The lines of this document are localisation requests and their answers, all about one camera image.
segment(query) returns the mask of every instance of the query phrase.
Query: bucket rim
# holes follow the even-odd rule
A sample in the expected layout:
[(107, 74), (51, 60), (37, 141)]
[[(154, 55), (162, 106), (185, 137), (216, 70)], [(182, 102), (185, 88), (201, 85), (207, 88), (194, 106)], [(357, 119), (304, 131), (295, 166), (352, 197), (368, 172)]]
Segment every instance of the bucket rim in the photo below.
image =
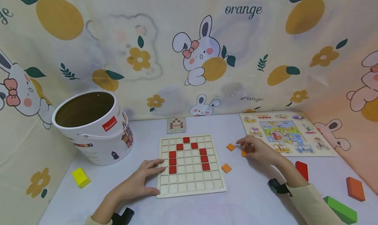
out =
[[(104, 114), (104, 116), (100, 117), (99, 119), (91, 122), (91, 123), (88, 123), (86, 125), (81, 125), (81, 126), (75, 126), (75, 127), (65, 127), (65, 126), (61, 126), (59, 125), (58, 123), (56, 123), (55, 121), (55, 117), (56, 117), (56, 114), (57, 112), (66, 104), (68, 103), (69, 101), (73, 100), (74, 98), (77, 98), (79, 96), (82, 96), (82, 95), (86, 95), (86, 94), (89, 94), (89, 93), (94, 93), (94, 92), (102, 92), (102, 93), (107, 93), (107, 94), (110, 94), (113, 99), (114, 99), (114, 103), (113, 103), (113, 106), (112, 108)], [(58, 129), (63, 129), (63, 130), (77, 130), (77, 129), (80, 129), (80, 128), (84, 128), (84, 127), (87, 127), (89, 125), (92, 125), (93, 123), (96, 123), (96, 122), (99, 122), (101, 121), (103, 118), (105, 118), (105, 116), (107, 116), (108, 113), (110, 113), (112, 110), (114, 110), (115, 106), (117, 105), (117, 98), (116, 96), (114, 95), (114, 93), (110, 92), (110, 91), (105, 91), (105, 90), (91, 90), (91, 91), (87, 91), (87, 92), (84, 92), (84, 93), (80, 93), (80, 94), (77, 94), (77, 95), (74, 95), (70, 98), (68, 98), (67, 100), (65, 100), (63, 103), (61, 103), (55, 110), (54, 112), (52, 113), (52, 123), (53, 125), (58, 128)]]

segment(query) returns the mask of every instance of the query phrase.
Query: cylindrical storage bucket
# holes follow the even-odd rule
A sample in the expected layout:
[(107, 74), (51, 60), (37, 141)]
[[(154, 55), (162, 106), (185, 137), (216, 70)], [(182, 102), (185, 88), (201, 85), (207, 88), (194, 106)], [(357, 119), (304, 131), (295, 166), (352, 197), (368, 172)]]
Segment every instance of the cylindrical storage bucket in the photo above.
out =
[(127, 115), (108, 91), (89, 91), (69, 98), (55, 109), (52, 121), (96, 165), (118, 162), (133, 145)]

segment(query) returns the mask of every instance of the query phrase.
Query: green wooden block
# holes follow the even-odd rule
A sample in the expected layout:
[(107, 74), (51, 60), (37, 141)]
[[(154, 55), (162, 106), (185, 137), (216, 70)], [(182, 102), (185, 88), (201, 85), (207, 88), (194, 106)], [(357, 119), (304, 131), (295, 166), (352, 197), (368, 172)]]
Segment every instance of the green wooden block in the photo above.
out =
[(328, 204), (333, 212), (346, 224), (352, 224), (357, 222), (357, 212), (348, 206), (338, 202), (330, 196), (326, 196), (323, 200)]

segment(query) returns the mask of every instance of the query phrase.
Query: person's right hand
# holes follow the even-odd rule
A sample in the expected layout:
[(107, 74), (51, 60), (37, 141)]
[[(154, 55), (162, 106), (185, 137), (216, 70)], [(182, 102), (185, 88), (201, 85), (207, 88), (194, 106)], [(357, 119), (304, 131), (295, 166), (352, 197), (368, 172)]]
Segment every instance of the person's right hand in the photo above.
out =
[(253, 158), (262, 163), (269, 163), (274, 166), (278, 165), (282, 160), (285, 160), (284, 156), (280, 155), (264, 141), (254, 136), (247, 135), (236, 141), (236, 143), (244, 146), (244, 151), (247, 152), (246, 158)]

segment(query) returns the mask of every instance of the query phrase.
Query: hand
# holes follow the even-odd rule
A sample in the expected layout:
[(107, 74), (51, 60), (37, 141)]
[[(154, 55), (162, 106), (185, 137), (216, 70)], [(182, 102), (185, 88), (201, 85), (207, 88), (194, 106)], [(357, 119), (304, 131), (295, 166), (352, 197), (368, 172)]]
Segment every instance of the hand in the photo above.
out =
[(114, 194), (118, 200), (129, 200), (144, 195), (159, 195), (157, 188), (146, 187), (146, 177), (165, 170), (165, 167), (157, 168), (157, 165), (163, 163), (163, 159), (145, 160), (139, 168), (126, 180), (120, 183), (110, 193)]
[(253, 158), (262, 163), (269, 163), (274, 166), (277, 166), (286, 159), (264, 141), (255, 138), (254, 136), (248, 135), (239, 139), (236, 143), (244, 146), (244, 151), (247, 152), (247, 155), (245, 156), (246, 158)]

